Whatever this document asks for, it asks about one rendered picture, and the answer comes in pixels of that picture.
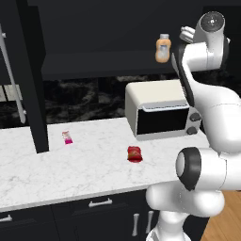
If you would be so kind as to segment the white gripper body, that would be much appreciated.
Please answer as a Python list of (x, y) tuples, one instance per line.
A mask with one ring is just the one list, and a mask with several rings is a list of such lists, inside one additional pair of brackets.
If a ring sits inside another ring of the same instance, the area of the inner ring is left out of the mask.
[(185, 42), (192, 42), (194, 39), (195, 29), (189, 26), (182, 26), (180, 39)]

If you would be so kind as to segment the orange condiment bottle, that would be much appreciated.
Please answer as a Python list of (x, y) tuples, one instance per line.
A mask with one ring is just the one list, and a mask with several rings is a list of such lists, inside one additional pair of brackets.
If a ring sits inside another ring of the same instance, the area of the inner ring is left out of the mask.
[(169, 61), (169, 49), (171, 41), (169, 34), (161, 34), (156, 42), (155, 60), (159, 63), (166, 63)]

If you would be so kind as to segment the red condiment bottle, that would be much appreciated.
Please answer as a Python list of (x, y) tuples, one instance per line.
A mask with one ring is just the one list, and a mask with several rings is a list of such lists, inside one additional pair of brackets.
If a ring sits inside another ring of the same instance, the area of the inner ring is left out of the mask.
[(143, 160), (141, 149), (138, 146), (129, 146), (127, 149), (127, 159), (133, 163), (139, 163)]

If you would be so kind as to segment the pink shaker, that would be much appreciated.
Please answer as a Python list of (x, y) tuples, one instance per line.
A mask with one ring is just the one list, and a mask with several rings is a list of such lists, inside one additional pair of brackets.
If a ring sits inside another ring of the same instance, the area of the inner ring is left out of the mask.
[(69, 131), (64, 131), (62, 136), (64, 138), (65, 144), (72, 144), (72, 138)]

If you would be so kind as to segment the black open cabinet door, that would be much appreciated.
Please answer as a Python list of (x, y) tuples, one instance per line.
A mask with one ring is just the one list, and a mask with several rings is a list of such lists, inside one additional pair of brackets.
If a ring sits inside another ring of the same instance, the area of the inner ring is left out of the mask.
[(24, 35), (26, 63), (29, 76), (24, 80), (22, 94), (28, 123), (30, 125), (36, 153), (49, 151), (45, 115), (44, 89), (41, 67), (45, 59), (45, 47), (37, 6), (30, 6), (28, 0), (16, 0)]

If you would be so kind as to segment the black base cabinet door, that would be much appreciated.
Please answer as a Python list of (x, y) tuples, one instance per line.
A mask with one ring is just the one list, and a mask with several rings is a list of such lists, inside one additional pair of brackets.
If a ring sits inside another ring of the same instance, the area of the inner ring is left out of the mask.
[(146, 237), (155, 227), (158, 217), (159, 212), (157, 210), (153, 210), (148, 205), (144, 207), (140, 241), (146, 241)]
[(129, 208), (58, 221), (60, 241), (137, 241)]

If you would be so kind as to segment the white toaster oven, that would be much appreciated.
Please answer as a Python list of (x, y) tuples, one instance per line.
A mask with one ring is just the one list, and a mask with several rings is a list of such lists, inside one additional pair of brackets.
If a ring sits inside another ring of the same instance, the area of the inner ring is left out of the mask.
[(139, 141), (196, 135), (201, 126), (178, 79), (129, 83), (125, 117)]

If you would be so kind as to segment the black wide drawer front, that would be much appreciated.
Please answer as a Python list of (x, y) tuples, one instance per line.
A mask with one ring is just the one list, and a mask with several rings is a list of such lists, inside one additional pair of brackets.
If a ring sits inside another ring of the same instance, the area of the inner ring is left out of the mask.
[[(81, 217), (91, 214), (99, 214), (104, 212), (114, 212), (124, 208), (139, 208), (143, 205), (145, 200), (146, 190), (136, 190), (131, 192), (112, 194), (100, 196), (90, 199), (83, 199), (79, 201), (67, 201), (52, 206), (52, 211), (56, 220), (63, 220), (71, 217)], [(88, 204), (99, 201), (106, 201), (107, 199), (113, 201), (112, 204), (102, 205), (89, 208)]]

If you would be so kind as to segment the black narrow drawer front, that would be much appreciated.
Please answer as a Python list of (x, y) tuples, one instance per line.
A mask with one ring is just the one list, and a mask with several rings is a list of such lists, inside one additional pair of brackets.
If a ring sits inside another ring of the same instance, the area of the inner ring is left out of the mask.
[(0, 218), (7, 217), (8, 215), (11, 215), (12, 221), (0, 222), (0, 229), (43, 224), (54, 220), (49, 205), (3, 212), (0, 213)]

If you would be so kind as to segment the black wall cabinet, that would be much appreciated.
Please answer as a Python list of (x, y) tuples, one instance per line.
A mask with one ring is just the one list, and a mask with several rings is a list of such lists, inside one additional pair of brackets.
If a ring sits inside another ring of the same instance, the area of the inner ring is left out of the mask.
[(170, 72), (155, 61), (155, 44), (168, 34), (181, 43), (183, 26), (202, 14), (225, 16), (225, 35), (241, 35), (241, 0), (27, 0), (39, 11), (45, 80)]

